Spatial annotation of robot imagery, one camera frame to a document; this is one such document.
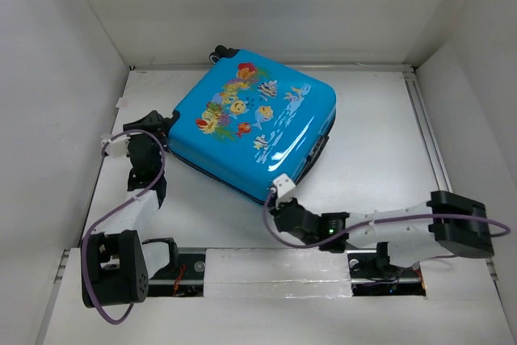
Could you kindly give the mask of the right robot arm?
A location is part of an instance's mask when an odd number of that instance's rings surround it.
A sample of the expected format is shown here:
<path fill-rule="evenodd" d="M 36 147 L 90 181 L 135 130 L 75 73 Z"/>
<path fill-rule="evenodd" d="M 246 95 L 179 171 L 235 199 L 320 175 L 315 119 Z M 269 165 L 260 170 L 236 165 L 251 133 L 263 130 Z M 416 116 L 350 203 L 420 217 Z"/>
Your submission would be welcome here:
<path fill-rule="evenodd" d="M 388 212 L 316 214 L 292 198 L 269 204 L 266 214 L 279 233 L 302 246 L 333 254 L 374 247 L 373 265 L 385 276 L 442 256 L 494 255 L 485 205 L 449 191 L 433 191 L 428 201 Z"/>

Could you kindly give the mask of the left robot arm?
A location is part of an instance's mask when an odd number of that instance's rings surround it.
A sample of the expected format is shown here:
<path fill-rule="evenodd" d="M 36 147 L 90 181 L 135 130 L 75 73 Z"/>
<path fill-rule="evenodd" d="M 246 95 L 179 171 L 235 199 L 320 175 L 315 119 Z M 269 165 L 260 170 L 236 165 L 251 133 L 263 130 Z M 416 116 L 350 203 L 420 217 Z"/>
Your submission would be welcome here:
<path fill-rule="evenodd" d="M 173 238 L 140 237 L 166 198 L 167 135 L 179 117 L 178 111 L 171 117 L 152 111 L 102 142 L 104 157 L 126 157 L 131 168 L 124 202 L 82 239 L 82 300 L 87 308 L 141 303 L 154 275 L 168 278 L 179 270 Z"/>

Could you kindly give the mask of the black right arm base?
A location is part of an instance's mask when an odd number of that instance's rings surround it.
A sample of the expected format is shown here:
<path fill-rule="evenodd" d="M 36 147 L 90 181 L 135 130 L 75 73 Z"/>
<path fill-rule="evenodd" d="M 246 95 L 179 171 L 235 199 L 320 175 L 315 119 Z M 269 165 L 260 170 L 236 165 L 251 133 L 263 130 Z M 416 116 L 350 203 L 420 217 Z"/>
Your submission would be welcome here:
<path fill-rule="evenodd" d="M 426 296 L 426 287 L 419 267 L 381 265 L 373 253 L 348 255 L 353 297 Z"/>

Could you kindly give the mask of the blue hard-shell suitcase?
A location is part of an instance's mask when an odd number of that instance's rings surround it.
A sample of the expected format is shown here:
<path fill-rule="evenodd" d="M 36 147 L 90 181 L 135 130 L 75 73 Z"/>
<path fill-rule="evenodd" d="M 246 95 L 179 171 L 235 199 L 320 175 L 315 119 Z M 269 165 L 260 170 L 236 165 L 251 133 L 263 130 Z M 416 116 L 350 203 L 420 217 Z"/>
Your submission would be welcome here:
<path fill-rule="evenodd" d="M 212 68 L 173 110 L 172 154 L 258 204 L 275 178 L 299 183 L 326 145 L 334 89 L 245 49 L 216 46 Z"/>

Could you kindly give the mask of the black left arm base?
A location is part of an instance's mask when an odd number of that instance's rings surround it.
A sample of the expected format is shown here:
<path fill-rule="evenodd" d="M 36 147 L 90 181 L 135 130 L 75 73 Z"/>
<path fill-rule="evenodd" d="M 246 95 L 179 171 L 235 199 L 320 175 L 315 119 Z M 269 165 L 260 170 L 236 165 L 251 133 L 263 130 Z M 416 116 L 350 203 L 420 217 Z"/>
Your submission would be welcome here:
<path fill-rule="evenodd" d="M 202 297 L 206 250 L 179 251 L 179 260 L 173 269 L 162 269 L 149 282 L 149 297 Z"/>

